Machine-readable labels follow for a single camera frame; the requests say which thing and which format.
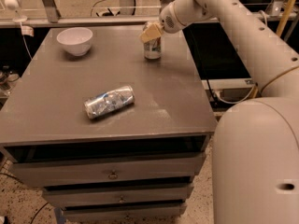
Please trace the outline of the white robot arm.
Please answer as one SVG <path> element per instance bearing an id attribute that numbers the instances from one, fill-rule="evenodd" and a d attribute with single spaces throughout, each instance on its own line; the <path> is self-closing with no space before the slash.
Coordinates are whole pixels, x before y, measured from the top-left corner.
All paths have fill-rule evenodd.
<path id="1" fill-rule="evenodd" d="M 299 224 L 298 54 L 240 0 L 175 0 L 148 41 L 218 18 L 260 97 L 232 106 L 213 138 L 215 224 Z"/>

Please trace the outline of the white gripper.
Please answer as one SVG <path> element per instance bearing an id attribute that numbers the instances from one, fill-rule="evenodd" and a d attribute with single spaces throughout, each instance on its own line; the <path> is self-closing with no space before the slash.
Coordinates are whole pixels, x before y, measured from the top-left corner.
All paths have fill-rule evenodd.
<path id="1" fill-rule="evenodd" d="M 160 13 L 159 22 L 147 22 L 140 40 L 147 43 L 162 36 L 163 30 L 169 34 L 185 29 L 198 21 L 212 17 L 206 8 L 201 7 L 195 0 L 174 0 Z"/>

